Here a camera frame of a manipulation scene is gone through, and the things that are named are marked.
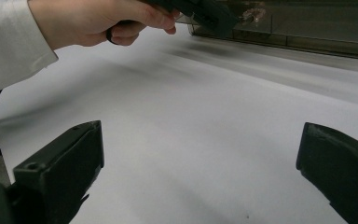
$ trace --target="white surface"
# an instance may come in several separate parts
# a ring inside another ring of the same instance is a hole
[[[305,122],[358,139],[358,60],[149,29],[71,47],[3,91],[12,169],[100,119],[105,167],[72,223],[341,224],[296,169]]]

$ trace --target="white sleeve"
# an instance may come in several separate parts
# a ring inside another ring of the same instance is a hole
[[[57,60],[34,21],[28,1],[0,1],[0,90]]]

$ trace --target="hand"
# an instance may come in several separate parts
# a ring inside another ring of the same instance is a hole
[[[174,17],[179,14],[138,0],[29,0],[28,4],[52,49],[100,44],[112,26],[112,41],[123,46],[132,44],[146,26],[173,35]]]

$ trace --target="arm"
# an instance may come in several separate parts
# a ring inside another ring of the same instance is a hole
[[[0,1],[0,90],[56,62],[55,49],[104,42],[112,26],[123,46],[146,26],[174,34],[177,14],[137,0]],[[117,25],[125,20],[133,22]]]

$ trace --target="translucent plastic box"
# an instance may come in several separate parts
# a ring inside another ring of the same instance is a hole
[[[215,0],[238,18],[228,37],[218,37],[189,17],[192,35],[358,58],[358,1]]]

